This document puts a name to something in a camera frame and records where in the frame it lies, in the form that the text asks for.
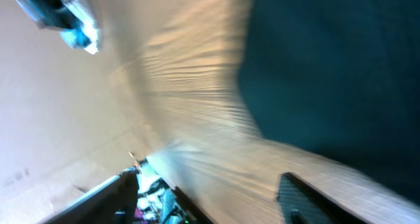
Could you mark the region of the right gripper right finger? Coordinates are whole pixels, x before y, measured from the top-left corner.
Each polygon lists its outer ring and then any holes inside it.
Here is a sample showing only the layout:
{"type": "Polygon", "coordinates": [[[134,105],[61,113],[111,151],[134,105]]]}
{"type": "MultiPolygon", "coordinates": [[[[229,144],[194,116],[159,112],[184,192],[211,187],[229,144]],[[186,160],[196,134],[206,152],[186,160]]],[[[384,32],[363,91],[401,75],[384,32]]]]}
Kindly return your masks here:
{"type": "Polygon", "coordinates": [[[368,223],[291,172],[280,175],[276,201],[286,224],[368,223]]]}

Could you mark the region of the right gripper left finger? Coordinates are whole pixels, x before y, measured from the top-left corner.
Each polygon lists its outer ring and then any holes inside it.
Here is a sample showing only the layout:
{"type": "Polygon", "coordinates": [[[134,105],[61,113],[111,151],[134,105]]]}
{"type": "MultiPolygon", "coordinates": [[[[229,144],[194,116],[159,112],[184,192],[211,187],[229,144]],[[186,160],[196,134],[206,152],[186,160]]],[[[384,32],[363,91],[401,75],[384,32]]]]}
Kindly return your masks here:
{"type": "Polygon", "coordinates": [[[126,169],[46,218],[42,224],[132,224],[138,188],[137,170],[126,169]]]}

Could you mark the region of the black t-shirt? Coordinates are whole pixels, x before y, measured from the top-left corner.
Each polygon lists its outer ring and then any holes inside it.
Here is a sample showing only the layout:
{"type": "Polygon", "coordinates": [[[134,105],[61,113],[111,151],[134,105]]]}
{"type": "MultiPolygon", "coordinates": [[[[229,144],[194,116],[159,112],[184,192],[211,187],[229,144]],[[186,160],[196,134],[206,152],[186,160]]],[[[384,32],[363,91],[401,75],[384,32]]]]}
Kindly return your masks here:
{"type": "Polygon", "coordinates": [[[419,202],[419,0],[253,0],[237,83],[266,139],[419,202]]]}

